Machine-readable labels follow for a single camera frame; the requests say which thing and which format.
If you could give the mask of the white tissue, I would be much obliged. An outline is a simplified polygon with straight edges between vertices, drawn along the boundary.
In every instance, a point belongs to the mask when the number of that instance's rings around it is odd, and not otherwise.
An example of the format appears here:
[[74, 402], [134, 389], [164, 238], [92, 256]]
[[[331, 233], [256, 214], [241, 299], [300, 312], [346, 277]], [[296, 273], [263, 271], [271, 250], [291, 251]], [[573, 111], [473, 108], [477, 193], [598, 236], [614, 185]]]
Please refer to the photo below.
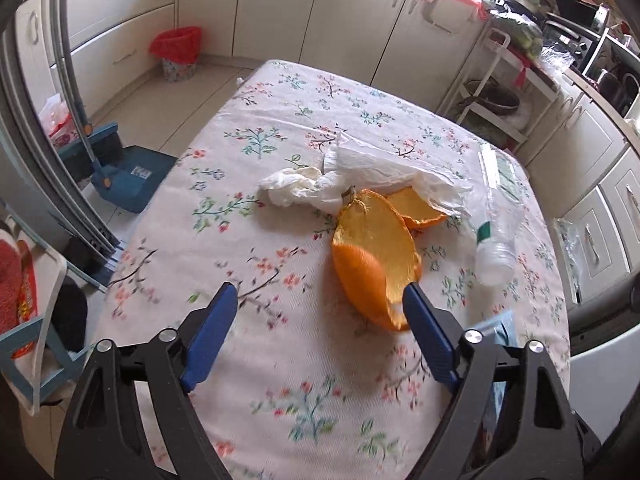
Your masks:
[[408, 186], [440, 212], [469, 216], [483, 201], [485, 188], [480, 179], [462, 172], [466, 164], [475, 169], [477, 158], [470, 156], [460, 165], [440, 155], [403, 158], [341, 134], [324, 153], [320, 168], [283, 169], [263, 178], [259, 188], [279, 207], [308, 205], [338, 214], [351, 192], [385, 195]]

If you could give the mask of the white kitchen trolley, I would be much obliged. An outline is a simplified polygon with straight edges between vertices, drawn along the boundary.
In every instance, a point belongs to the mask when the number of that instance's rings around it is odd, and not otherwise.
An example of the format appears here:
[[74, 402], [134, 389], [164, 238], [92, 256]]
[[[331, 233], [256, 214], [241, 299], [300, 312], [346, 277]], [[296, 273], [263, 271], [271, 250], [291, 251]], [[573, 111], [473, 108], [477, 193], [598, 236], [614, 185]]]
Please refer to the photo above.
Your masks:
[[514, 152], [560, 94], [560, 85], [488, 27], [480, 34], [437, 113]]

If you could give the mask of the blue white folding rack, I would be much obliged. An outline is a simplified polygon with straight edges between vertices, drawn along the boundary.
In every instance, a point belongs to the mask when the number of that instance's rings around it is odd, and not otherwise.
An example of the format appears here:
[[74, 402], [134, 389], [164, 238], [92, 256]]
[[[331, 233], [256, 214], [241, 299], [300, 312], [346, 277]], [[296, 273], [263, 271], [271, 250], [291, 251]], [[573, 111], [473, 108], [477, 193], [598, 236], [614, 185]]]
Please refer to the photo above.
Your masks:
[[52, 324], [67, 260], [15, 216], [9, 233], [23, 263], [17, 326], [1, 335], [1, 374], [24, 410], [34, 416], [43, 401], [80, 376], [87, 348], [67, 350]]

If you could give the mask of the black wok on trolley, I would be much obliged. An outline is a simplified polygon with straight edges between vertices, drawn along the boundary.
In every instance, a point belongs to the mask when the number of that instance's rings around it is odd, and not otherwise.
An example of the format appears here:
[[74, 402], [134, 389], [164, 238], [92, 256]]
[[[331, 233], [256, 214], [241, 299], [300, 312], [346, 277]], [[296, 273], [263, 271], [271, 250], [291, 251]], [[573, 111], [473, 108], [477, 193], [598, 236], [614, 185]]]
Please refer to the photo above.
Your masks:
[[465, 107], [477, 102], [498, 116], [509, 116], [518, 111], [521, 104], [518, 95], [492, 77], [488, 79], [480, 94], [474, 96], [481, 82], [480, 79], [471, 79], [464, 84], [465, 90], [470, 95], [462, 99], [458, 103], [459, 106]]

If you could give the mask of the clear plastic bottle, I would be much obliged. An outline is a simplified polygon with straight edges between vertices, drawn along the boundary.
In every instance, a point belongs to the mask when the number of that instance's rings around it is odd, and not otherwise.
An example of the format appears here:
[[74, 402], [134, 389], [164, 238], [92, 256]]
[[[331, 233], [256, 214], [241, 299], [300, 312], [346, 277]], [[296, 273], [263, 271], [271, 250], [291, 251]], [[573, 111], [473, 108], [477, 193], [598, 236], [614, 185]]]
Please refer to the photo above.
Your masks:
[[487, 287], [510, 282], [516, 265], [515, 237], [523, 217], [518, 175], [511, 157], [492, 145], [480, 150], [485, 195], [474, 218], [475, 274]]

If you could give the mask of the milk carton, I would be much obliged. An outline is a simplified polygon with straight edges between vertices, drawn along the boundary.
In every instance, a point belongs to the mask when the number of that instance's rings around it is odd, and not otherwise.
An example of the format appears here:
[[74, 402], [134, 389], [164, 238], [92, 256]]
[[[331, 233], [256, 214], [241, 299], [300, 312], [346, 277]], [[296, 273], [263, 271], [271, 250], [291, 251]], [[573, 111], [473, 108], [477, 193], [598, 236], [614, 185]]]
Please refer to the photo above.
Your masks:
[[473, 325], [472, 330], [478, 330], [494, 344], [514, 348], [518, 346], [518, 336], [516, 336], [514, 317], [511, 310], [502, 311], [487, 320]]

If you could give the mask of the orange peel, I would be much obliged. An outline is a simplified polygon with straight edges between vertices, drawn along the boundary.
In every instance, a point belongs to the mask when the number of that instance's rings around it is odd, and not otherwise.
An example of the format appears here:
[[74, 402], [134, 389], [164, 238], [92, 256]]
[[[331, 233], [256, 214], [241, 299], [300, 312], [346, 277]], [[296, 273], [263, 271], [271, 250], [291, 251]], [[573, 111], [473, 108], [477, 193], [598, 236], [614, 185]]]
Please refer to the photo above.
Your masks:
[[356, 193], [338, 214], [331, 247], [349, 303], [384, 330], [406, 330], [402, 294], [422, 275], [413, 233], [446, 219], [410, 186], [387, 196], [372, 190]]

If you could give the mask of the hanging white bin red bag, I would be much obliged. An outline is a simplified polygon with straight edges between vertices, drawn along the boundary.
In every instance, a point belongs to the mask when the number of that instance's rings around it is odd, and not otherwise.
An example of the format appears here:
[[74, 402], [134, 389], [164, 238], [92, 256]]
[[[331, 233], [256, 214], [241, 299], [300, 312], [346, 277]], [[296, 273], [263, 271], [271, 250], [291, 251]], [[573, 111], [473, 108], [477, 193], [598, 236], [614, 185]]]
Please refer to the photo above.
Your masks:
[[475, 23], [488, 21], [482, 0], [422, 0], [422, 15], [428, 24], [458, 34]]

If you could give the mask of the blue dustpan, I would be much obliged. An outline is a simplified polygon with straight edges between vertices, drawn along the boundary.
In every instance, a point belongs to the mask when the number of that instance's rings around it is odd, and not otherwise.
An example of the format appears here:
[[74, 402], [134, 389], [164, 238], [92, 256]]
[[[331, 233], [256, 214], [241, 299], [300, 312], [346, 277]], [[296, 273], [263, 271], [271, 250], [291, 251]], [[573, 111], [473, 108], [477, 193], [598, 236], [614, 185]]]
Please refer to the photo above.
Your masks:
[[131, 145], [122, 150], [122, 159], [101, 166], [91, 183], [107, 202], [140, 214], [176, 162], [175, 156]]

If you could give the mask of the red-lined small trash bin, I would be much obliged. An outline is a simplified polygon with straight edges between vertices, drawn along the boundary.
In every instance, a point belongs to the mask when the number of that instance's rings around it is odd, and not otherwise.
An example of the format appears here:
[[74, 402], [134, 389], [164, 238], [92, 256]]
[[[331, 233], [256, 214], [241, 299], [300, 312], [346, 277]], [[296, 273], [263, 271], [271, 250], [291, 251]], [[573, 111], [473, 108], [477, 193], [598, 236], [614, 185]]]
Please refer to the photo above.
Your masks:
[[186, 26], [161, 32], [151, 42], [149, 52], [160, 59], [167, 82], [191, 79], [201, 53], [202, 30]]

